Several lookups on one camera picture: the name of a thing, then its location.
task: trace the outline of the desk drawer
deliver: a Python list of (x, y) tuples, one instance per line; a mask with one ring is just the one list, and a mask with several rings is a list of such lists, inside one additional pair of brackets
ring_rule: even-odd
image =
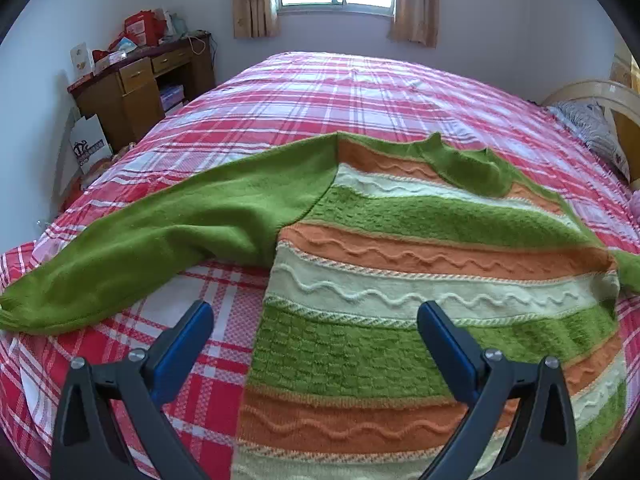
[(143, 57), (143, 59), (121, 68), (120, 78), (125, 94), (133, 92), (136, 88), (154, 80), (151, 61), (148, 57)]
[(136, 142), (164, 119), (160, 92), (155, 81), (126, 94), (122, 98), (122, 104)]
[(168, 72), (172, 68), (188, 63), (191, 59), (191, 49), (187, 47), (179, 48), (178, 50), (172, 50), (156, 56), (151, 60), (151, 64), (154, 67), (154, 73)]

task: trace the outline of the red and white plaid bedsheet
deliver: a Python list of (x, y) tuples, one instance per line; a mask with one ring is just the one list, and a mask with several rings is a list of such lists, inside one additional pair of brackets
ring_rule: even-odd
[[(344, 130), (406, 142), (440, 131), (458, 148), (489, 146), (560, 192), (610, 247), (640, 253), (630, 193), (544, 109), (423, 66), (355, 56), (273, 56), (159, 123), (40, 240), (0, 256), (0, 291), (54, 256), (93, 220), (199, 171), (272, 146)], [(203, 262), (97, 326), (57, 337), (0, 335), (0, 427), (38, 478), (49, 477), (52, 426), (68, 362), (122, 359), (172, 326), (197, 298), (216, 327), (165, 412), (209, 476), (229, 476), (236, 413), (268, 271)], [(617, 305), (628, 364), (627, 416), (640, 399), (640, 298)], [(142, 470), (154, 475), (118, 406)]]

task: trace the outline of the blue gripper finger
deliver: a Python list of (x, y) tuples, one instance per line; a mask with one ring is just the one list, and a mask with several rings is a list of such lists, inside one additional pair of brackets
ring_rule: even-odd
[(142, 373), (158, 408), (175, 399), (211, 336), (213, 325), (210, 304), (196, 301), (173, 328), (162, 332), (151, 345)]
[(485, 370), (480, 345), (469, 332), (456, 328), (435, 301), (420, 306), (417, 321), (422, 341), (453, 396), (468, 406), (475, 405)]

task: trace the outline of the sweater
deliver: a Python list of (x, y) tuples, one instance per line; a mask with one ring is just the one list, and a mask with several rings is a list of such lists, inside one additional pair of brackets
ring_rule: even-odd
[(271, 268), (233, 478), (419, 476), (465, 411), (417, 333), (425, 300), (484, 348), (561, 359), (583, 468), (620, 432), (613, 307), (621, 283), (640, 291), (638, 258), (607, 250), (559, 195), (491, 150), (458, 151), (439, 134), (314, 137), (150, 195), (9, 286), (0, 328), (98, 322), (213, 255)]

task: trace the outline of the white wall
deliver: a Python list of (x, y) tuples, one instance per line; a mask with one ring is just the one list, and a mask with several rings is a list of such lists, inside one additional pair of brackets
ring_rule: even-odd
[(616, 28), (597, 0), (530, 0), (523, 71), (513, 92), (540, 101), (582, 79), (608, 79)]
[[(362, 54), (418, 62), (533, 100), (568, 82), (607, 77), (614, 27), (596, 0), (441, 0), (436, 49), (387, 38), (389, 18), (296, 14), (277, 38), (235, 40), (232, 0), (31, 0), (0, 44), (0, 251), (40, 234), (71, 100), (69, 50), (103, 48), (123, 19), (160, 5), (218, 40), (218, 81), (287, 50)], [(65, 166), (65, 176), (73, 173)]]
[(218, 80), (287, 50), (362, 54), (418, 62), (541, 100), (578, 79), (607, 78), (614, 27), (597, 0), (441, 0), (436, 49), (396, 43), (389, 18), (288, 14), (277, 38), (235, 40), (231, 0), (163, 0), (220, 44)]
[(75, 171), (62, 138), (72, 106), (66, 87), (75, 79), (69, 50), (83, 41), (107, 47), (127, 16), (155, 6), (156, 0), (31, 0), (0, 44), (0, 252), (40, 235), (36, 222), (50, 218), (56, 201), (55, 174), (65, 173), (63, 188)]
[(527, 0), (440, 0), (438, 47), (396, 43), (386, 35), (389, 18), (364, 14), (288, 14), (277, 38), (235, 40), (231, 0), (164, 0), (190, 28), (210, 30), (220, 44), (219, 81), (287, 50), (391, 57), (474, 77), (502, 88), (513, 86), (516, 44)]

